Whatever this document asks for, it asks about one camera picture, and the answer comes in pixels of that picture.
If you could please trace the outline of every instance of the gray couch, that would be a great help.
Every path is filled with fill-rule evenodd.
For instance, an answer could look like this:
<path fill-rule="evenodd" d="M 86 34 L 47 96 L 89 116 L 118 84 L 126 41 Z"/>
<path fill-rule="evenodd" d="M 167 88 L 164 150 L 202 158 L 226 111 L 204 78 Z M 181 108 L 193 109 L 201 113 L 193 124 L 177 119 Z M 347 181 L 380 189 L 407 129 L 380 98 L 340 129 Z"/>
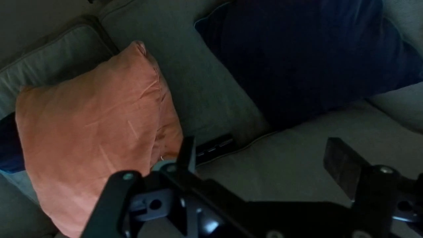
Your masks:
<path fill-rule="evenodd" d="M 13 111 L 21 86 L 54 84 L 107 59 L 134 39 L 146 42 L 173 94 L 185 135 L 206 143 L 233 133 L 241 149 L 202 165 L 246 199 L 332 201 L 348 197 L 323 168 L 327 139 L 337 136 L 370 162 L 409 177 L 423 170 L 423 83 L 356 102 L 298 127 L 273 132 L 255 104 L 209 51 L 195 20 L 218 0 L 114 0 L 0 68 L 0 117 Z M 386 0 L 386 16 L 423 53 L 423 1 Z M 25 172 L 0 177 L 0 236 L 53 236 Z M 402 236 L 417 236 L 394 223 Z M 148 236 L 175 236 L 167 222 Z"/>

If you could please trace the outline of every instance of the throw pillow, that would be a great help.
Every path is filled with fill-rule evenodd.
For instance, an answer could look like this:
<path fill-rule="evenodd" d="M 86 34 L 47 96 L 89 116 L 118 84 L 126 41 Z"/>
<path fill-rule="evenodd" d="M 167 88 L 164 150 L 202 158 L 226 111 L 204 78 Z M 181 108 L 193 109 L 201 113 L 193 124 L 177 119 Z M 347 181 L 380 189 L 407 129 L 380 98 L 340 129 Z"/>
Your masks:
<path fill-rule="evenodd" d="M 40 205 L 72 238 L 113 173 L 147 176 L 183 140 L 165 80 L 139 42 L 72 80 L 24 88 L 16 121 Z"/>
<path fill-rule="evenodd" d="M 196 26 L 279 129 L 423 79 L 382 0 L 237 0 Z"/>

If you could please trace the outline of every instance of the dark blue cushion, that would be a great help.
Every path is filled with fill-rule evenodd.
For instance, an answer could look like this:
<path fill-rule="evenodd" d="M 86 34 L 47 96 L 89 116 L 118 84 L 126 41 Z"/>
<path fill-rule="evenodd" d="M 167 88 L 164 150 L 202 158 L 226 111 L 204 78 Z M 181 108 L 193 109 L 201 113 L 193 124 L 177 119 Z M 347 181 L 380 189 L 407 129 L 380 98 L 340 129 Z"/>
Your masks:
<path fill-rule="evenodd" d="M 24 170 L 24 154 L 17 133 L 15 113 L 0 120 L 0 170 Z"/>
<path fill-rule="evenodd" d="M 196 27 L 279 129 L 423 79 L 381 0 L 240 0 Z"/>

